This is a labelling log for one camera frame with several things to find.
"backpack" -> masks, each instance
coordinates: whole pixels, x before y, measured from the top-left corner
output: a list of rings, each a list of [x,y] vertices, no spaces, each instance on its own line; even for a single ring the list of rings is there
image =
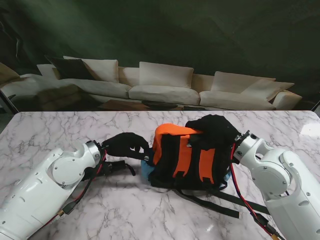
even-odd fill
[[[215,212],[239,218],[238,211],[182,192],[204,190],[218,198],[244,206],[240,198],[221,191],[228,186],[225,176],[230,173],[231,148],[219,146],[203,150],[191,146],[193,139],[202,137],[201,131],[172,123],[157,127],[152,145],[153,159],[148,163],[154,166],[154,169],[148,175],[148,180],[153,187],[174,189],[187,200]],[[247,202],[254,210],[269,214],[265,206]]]

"green backdrop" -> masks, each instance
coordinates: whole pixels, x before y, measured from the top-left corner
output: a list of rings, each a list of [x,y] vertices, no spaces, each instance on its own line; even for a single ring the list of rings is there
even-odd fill
[[[276,77],[320,90],[319,0],[0,0],[34,65],[45,54]]]

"wire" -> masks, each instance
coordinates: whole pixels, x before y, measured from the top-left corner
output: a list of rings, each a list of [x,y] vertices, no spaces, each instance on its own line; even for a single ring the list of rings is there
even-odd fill
[[[58,214],[54,215],[45,225],[42,226],[42,228],[47,226],[49,223],[51,223],[57,216]]]
[[[236,179],[236,175],[235,175],[235,170],[234,170],[234,166],[232,163],[233,160],[233,156],[234,156],[234,152],[235,152],[235,148],[236,148],[236,144],[234,143],[231,149],[231,154],[230,154],[230,169],[231,169],[231,177],[232,177],[232,181],[235,187],[235,191],[238,194],[239,198],[243,201],[243,203],[246,205],[246,208],[249,210],[249,212],[251,213],[251,215],[253,216],[253,218],[256,220],[256,222],[259,224],[259,226],[269,235],[271,236],[272,234],[270,232],[267,231],[267,229],[260,223],[255,211],[252,209],[252,207],[249,205],[249,203],[245,200],[245,198],[241,195],[241,192],[239,190],[239,186],[237,183],[237,179]]]
[[[280,234],[278,234],[277,237],[280,238],[281,240],[285,240],[282,236],[280,236]]]
[[[81,192],[81,194],[73,201],[75,204],[78,204],[80,202],[80,200],[83,198],[83,196],[85,195],[85,193],[87,192],[91,182],[96,178],[96,176],[100,173],[101,169],[102,169],[102,165],[103,162],[105,161],[107,156],[107,150],[104,150],[104,155],[101,158],[101,160],[99,161],[100,165],[99,168],[97,169],[96,173],[89,179],[88,183],[86,184],[85,188],[83,189],[83,191]]]

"dark pillow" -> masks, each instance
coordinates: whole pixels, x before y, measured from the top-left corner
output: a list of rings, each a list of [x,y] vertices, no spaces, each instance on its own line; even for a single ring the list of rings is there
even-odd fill
[[[56,67],[61,79],[95,80],[81,59],[63,59],[46,55],[45,57]]]

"marble table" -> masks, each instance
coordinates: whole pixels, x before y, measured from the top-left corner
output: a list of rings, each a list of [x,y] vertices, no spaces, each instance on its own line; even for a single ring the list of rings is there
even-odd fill
[[[320,181],[320,120],[310,111],[21,112],[0,134],[0,203],[14,184],[54,148],[70,151],[74,141],[102,142],[122,132],[141,135],[151,146],[158,125],[183,126],[188,120],[207,114],[224,115],[239,131],[250,130],[273,147],[295,151]],[[172,190],[150,187],[140,176],[139,161],[125,160],[136,169],[136,176],[125,171],[96,179],[70,215],[46,226],[31,238],[270,239],[244,207],[203,195],[204,199],[240,211],[240,219],[205,209],[180,198]],[[245,198],[263,204],[249,171],[242,166],[235,170]],[[225,192],[236,194],[231,180]]]

